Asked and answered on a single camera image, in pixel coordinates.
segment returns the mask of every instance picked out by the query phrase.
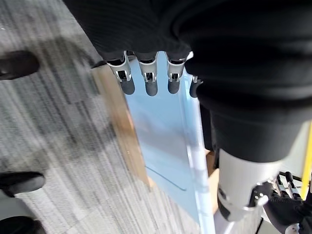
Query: black shoe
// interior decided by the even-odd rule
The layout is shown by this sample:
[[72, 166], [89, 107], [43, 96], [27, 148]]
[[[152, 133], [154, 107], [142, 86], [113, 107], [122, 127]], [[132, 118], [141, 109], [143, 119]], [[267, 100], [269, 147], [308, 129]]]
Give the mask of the black shoe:
[[0, 173], [0, 189], [15, 195], [42, 188], [45, 178], [39, 172]]
[[0, 80], [28, 76], [39, 69], [39, 61], [29, 51], [14, 51], [0, 56]]

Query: black fabric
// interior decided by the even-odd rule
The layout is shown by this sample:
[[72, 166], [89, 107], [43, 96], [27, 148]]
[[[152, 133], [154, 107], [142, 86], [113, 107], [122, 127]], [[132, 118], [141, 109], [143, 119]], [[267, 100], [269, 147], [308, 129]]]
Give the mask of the black fabric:
[[64, 2], [104, 60], [124, 50], [191, 49], [185, 66], [203, 80], [196, 94], [212, 116], [216, 149], [279, 160], [312, 118], [310, 0]]
[[162, 24], [163, 10], [178, 1], [64, 0], [100, 55], [131, 50], [189, 51]]

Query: yellow object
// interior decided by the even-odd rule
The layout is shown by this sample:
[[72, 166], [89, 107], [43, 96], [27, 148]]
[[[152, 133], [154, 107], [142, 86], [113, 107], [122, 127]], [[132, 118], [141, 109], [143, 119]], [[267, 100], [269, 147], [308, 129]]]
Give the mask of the yellow object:
[[309, 135], [308, 135], [308, 144], [306, 151], [306, 160], [304, 163], [303, 173], [302, 173], [302, 187], [301, 187], [301, 197], [302, 199], [306, 198], [307, 189], [309, 186], [310, 174], [311, 174], [311, 165], [312, 165], [312, 122], [310, 123]]

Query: black fingertip pad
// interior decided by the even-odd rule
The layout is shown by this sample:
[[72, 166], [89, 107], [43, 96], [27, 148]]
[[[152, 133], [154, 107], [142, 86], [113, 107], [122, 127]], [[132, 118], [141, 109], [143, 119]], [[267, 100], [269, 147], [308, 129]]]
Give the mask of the black fingertip pad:
[[180, 81], [168, 81], [168, 91], [171, 94], [176, 94], [179, 91], [180, 88]]
[[145, 83], [145, 89], [149, 96], [155, 96], [158, 92], [157, 80], [155, 82]]
[[131, 95], [135, 92], [135, 84], [133, 82], [133, 79], [129, 81], [120, 82], [120, 85], [121, 85], [123, 92], [127, 95]]
[[200, 80], [197, 80], [196, 83], [194, 83], [194, 82], [192, 81], [191, 86], [190, 86], [190, 95], [191, 95], [191, 97], [193, 97], [193, 98], [196, 98], [196, 97], [197, 97], [196, 89], [197, 89], [197, 87], [200, 86], [202, 83], [203, 83], [203, 82], [200, 81]]

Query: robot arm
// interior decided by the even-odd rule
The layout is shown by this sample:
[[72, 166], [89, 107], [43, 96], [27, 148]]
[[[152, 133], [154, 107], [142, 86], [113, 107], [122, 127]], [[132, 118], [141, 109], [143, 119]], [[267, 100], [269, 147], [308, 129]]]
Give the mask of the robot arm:
[[135, 88], [123, 51], [139, 55], [152, 96], [156, 64], [144, 54], [167, 52], [175, 93], [192, 50], [185, 67], [197, 77], [191, 95], [211, 112], [222, 215], [239, 220], [268, 201], [281, 161], [312, 118], [311, 1], [64, 2], [127, 94]]

